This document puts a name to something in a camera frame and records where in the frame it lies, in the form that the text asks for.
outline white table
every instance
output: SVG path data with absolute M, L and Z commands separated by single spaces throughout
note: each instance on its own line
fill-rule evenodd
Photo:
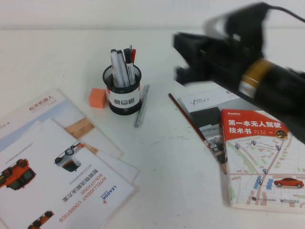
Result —
M 0 116 L 59 87 L 116 142 L 125 153 L 121 159 L 141 172 L 135 181 L 137 192 L 112 216 L 107 229 L 301 227 L 301 214 L 229 206 L 216 159 L 167 95 L 180 97 L 217 85 L 183 87 L 173 80 L 175 66 L 185 65 L 172 47 L 173 33 L 0 31 Z M 305 30 L 269 30 L 266 35 L 269 60 L 305 70 Z M 144 123 L 137 129 L 135 114 L 119 116 L 109 107 L 94 109 L 88 103 L 93 87 L 105 88 L 102 72 L 110 65 L 110 50 L 130 44 L 137 49 L 142 85 L 151 85 Z

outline pen holder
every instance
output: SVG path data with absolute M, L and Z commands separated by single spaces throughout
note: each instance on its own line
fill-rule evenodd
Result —
M 118 115 L 131 115 L 141 107 L 140 81 L 142 74 L 137 66 L 133 66 L 136 83 L 128 87 L 115 87 L 111 65 L 103 73 L 103 81 L 107 86 L 107 97 L 110 109 Z

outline orange truck illustration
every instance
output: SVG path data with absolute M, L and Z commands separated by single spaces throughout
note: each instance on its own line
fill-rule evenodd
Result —
M 5 169 L 0 176 L 0 188 L 6 186 L 14 190 L 25 187 L 36 174 L 27 159 L 19 159 L 16 164 Z
M 54 213 L 52 211 L 46 211 L 42 216 L 40 216 L 31 225 L 29 225 L 28 229 L 40 229 L 40 227 L 46 221 L 48 221 L 53 215 L 54 215 Z
M 82 148 L 84 148 L 84 145 L 82 143 L 74 143 L 55 159 L 55 164 L 59 167 L 66 169 L 69 172 L 76 171 L 78 167 L 81 166 L 81 163 L 76 159 L 75 154 L 79 152 Z

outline book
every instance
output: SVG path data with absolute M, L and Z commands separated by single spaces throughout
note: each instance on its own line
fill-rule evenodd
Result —
M 99 228 L 134 190 L 51 119 L 2 150 L 0 170 L 0 216 L 12 229 Z
M 181 107 L 202 133 L 204 143 L 214 153 L 223 172 L 226 173 L 221 110 L 258 108 L 222 87 L 185 96 L 180 100 Z
M 305 145 L 263 111 L 222 110 L 231 206 L 305 213 Z

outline map illustration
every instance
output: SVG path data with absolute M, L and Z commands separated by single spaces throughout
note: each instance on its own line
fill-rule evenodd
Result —
M 305 212 L 305 145 L 290 132 L 268 130 L 225 139 L 231 205 Z

